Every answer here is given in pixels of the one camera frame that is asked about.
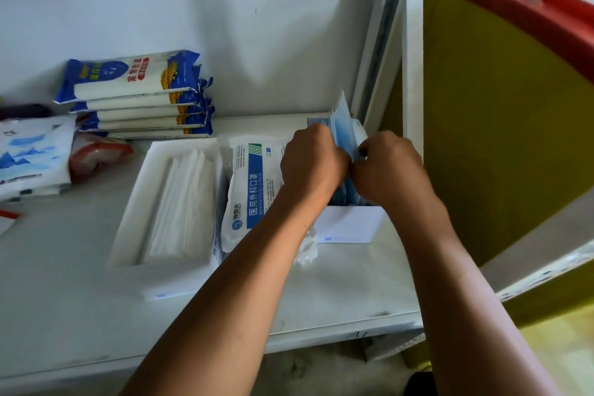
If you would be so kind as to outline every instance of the white shelf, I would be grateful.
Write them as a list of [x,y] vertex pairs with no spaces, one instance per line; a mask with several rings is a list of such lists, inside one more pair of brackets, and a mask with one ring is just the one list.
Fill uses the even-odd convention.
[[[220,118],[237,134],[292,135],[308,116]],[[190,296],[144,302],[118,291],[105,266],[143,154],[59,197],[13,204],[0,237],[0,390],[136,366]],[[295,265],[268,352],[421,325],[402,244],[386,219],[371,244],[321,244]]]

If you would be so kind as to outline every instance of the red and clear plastic package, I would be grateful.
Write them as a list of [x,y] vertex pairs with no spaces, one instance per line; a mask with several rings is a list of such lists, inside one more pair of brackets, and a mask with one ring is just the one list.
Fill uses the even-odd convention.
[[132,146],[123,141],[78,133],[68,161],[70,174],[72,177],[89,175],[100,165],[117,163],[132,152]]

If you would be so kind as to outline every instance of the floor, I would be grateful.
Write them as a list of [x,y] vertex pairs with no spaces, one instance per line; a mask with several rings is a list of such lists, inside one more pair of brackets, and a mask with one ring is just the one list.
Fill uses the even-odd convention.
[[[397,396],[412,372],[401,355],[366,363],[359,340],[309,347],[264,356],[252,396]],[[63,382],[27,396],[116,396],[129,372]]]

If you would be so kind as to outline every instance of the blue face mask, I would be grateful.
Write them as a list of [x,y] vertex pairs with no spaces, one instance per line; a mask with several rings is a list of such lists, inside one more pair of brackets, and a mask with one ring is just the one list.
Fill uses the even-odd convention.
[[[363,158],[359,153],[351,112],[346,103],[344,92],[330,112],[330,130],[336,145],[343,148],[351,156],[351,160],[356,161]],[[330,204],[365,205],[365,200],[359,196],[351,177],[347,176],[345,182],[335,191]]]

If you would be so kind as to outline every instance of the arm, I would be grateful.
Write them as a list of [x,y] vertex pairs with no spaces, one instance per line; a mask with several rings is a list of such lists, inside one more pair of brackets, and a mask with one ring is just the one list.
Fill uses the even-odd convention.
[[440,395],[560,394],[459,241],[412,143],[384,131],[361,152],[353,181],[402,240]]
[[285,184],[273,204],[151,349],[121,396],[250,393],[295,254],[349,163],[328,127],[295,133],[281,163]]

